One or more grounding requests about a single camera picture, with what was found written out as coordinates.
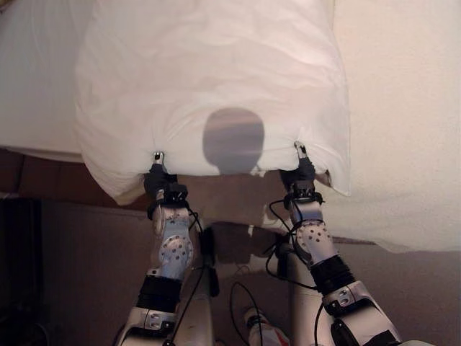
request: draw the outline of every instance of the brown floor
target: brown floor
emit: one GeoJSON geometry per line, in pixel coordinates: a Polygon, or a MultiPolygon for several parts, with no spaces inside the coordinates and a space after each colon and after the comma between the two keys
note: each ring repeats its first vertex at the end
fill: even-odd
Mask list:
{"type": "MultiPolygon", "coordinates": [[[[139,212],[45,202],[42,224],[46,327],[52,345],[110,345],[148,268],[150,221],[139,212]]],[[[269,319],[288,331],[287,285],[262,273],[245,275],[246,267],[233,264],[248,262],[251,252],[263,248],[257,244],[268,244],[271,235],[254,233],[250,239],[246,228],[217,228],[218,259],[224,263],[218,271],[224,278],[221,294],[212,302],[216,337],[227,345],[242,345],[228,312],[236,278],[247,284],[269,319]]],[[[406,339],[461,345],[459,253],[390,254],[350,244],[339,249],[406,339]]],[[[239,293],[236,312],[248,304],[239,293]]]]}

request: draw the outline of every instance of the white sheet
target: white sheet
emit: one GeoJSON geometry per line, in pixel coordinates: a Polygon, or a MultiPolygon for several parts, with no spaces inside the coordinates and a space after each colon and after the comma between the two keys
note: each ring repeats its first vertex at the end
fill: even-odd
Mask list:
{"type": "Polygon", "coordinates": [[[79,159],[73,70],[93,2],[19,0],[0,16],[0,146],[79,159]]]}
{"type": "MultiPolygon", "coordinates": [[[[85,27],[91,10],[80,16],[89,2],[67,2],[18,0],[8,23],[5,15],[11,9],[0,16],[0,146],[39,143],[40,148],[50,148],[43,145],[49,138],[59,139],[51,146],[54,151],[79,152],[72,136],[73,105],[64,102],[71,93],[60,90],[72,85],[72,71],[55,70],[52,64],[36,64],[37,70],[27,65],[27,59],[39,61],[37,45],[46,52],[53,44],[46,32],[61,37],[61,44],[53,48],[55,56],[75,61],[71,52],[76,48],[65,39],[72,35],[66,30],[73,30],[68,23],[85,27]],[[51,12],[38,12],[35,6],[47,6],[51,12]],[[40,21],[45,13],[47,19],[40,21]],[[32,15],[35,30],[30,29],[32,15]],[[55,22],[61,21],[66,24],[54,30],[55,22]],[[26,24],[21,30],[10,28],[26,24]],[[41,37],[36,43],[34,32],[41,37]],[[63,80],[41,84],[53,71],[54,78],[63,80]],[[13,81],[14,92],[5,81],[13,81]],[[42,85],[53,89],[45,92],[42,85]],[[11,112],[17,108],[6,107],[9,98],[15,99],[17,108],[22,102],[25,111],[11,112]],[[69,112],[55,111],[54,102],[69,112]]],[[[324,216],[334,235],[374,240],[396,250],[460,248],[460,23],[457,0],[337,0],[334,30],[352,111],[352,197],[342,198],[320,186],[327,201],[324,216]]],[[[264,179],[182,180],[188,184],[191,206],[211,221],[274,225],[265,210],[267,201],[283,194],[276,172],[264,179]]]]}

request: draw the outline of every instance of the pillow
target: pillow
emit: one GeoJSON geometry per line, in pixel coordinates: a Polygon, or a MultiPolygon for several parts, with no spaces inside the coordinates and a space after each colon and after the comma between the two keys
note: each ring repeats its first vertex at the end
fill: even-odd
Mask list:
{"type": "Polygon", "coordinates": [[[100,0],[76,65],[76,134],[118,203],[142,192],[154,151],[171,174],[295,169],[349,194],[341,59],[318,0],[100,0]]]}

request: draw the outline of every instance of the bed sheet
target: bed sheet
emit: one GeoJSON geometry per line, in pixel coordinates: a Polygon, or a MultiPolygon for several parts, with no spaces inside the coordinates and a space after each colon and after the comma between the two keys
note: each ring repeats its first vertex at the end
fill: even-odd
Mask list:
{"type": "MultiPolygon", "coordinates": [[[[22,0],[0,16],[0,146],[80,154],[73,63],[91,6],[22,0]]],[[[460,248],[460,7],[457,0],[336,0],[352,196],[319,187],[333,235],[395,251],[460,248]]],[[[192,207],[211,221],[277,226],[267,213],[267,202],[283,195],[276,172],[181,180],[192,207]]]]}

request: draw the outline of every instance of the black joint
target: black joint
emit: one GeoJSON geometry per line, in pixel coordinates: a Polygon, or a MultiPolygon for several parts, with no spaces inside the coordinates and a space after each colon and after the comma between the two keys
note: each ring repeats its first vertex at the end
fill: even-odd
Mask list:
{"type": "Polygon", "coordinates": [[[324,296],[355,281],[349,267],[338,255],[313,265],[310,273],[324,296]]]}
{"type": "Polygon", "coordinates": [[[146,276],[138,296],[138,308],[174,312],[179,302],[181,281],[146,276]]]}

